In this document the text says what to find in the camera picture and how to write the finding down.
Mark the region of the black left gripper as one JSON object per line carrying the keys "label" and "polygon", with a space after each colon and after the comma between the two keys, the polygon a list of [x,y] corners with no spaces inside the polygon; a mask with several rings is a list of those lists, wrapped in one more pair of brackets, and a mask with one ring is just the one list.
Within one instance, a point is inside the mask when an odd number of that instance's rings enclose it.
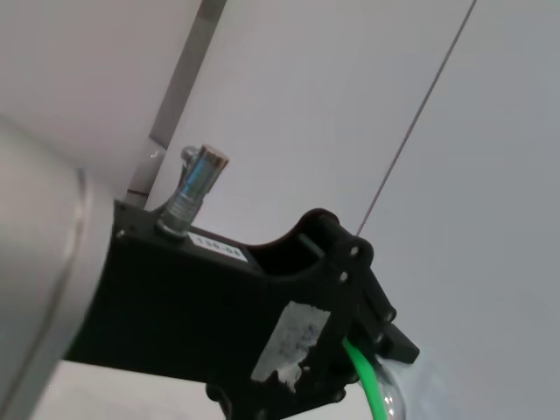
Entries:
{"label": "black left gripper", "polygon": [[283,419],[338,401],[302,401],[278,373],[252,377],[282,313],[309,305],[345,333],[345,261],[373,249],[322,209],[241,258],[175,241],[153,213],[115,204],[101,280],[66,360],[203,382],[229,419]]}

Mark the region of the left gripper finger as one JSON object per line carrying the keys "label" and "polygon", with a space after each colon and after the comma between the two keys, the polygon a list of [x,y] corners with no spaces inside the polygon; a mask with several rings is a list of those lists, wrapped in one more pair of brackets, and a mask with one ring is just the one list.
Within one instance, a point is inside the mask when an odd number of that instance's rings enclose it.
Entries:
{"label": "left gripper finger", "polygon": [[375,356],[385,360],[412,364],[420,350],[396,325],[396,308],[368,262],[358,257],[345,261],[347,303],[345,313],[348,339],[371,361]]}
{"label": "left gripper finger", "polygon": [[301,349],[307,355],[301,361],[302,401],[342,401],[347,394],[346,385],[358,381],[343,341],[349,338],[356,344],[361,328],[352,323],[344,333],[330,334],[329,329],[329,323],[322,328],[312,325],[304,329]]}

